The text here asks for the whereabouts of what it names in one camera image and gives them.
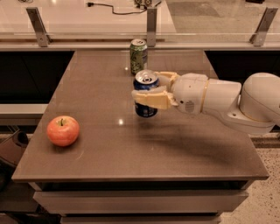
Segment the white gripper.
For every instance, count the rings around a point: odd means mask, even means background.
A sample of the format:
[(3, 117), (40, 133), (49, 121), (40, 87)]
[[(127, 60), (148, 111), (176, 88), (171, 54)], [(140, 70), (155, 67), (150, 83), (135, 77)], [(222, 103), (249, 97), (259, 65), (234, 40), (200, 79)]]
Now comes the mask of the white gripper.
[(209, 81), (206, 75), (187, 73), (179, 77), (175, 72), (156, 72), (156, 75), (160, 87), (131, 92), (136, 103), (155, 109), (176, 107), (191, 115), (201, 112)]

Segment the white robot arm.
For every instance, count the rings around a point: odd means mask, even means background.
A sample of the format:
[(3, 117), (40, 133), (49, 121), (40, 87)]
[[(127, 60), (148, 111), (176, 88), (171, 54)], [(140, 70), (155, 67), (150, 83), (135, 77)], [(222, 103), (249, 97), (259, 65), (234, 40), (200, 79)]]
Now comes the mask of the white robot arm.
[(213, 116), (231, 129), (252, 135), (280, 126), (280, 77), (274, 74), (254, 73), (243, 83), (198, 73), (160, 72), (157, 77), (158, 87), (132, 92), (135, 102)]

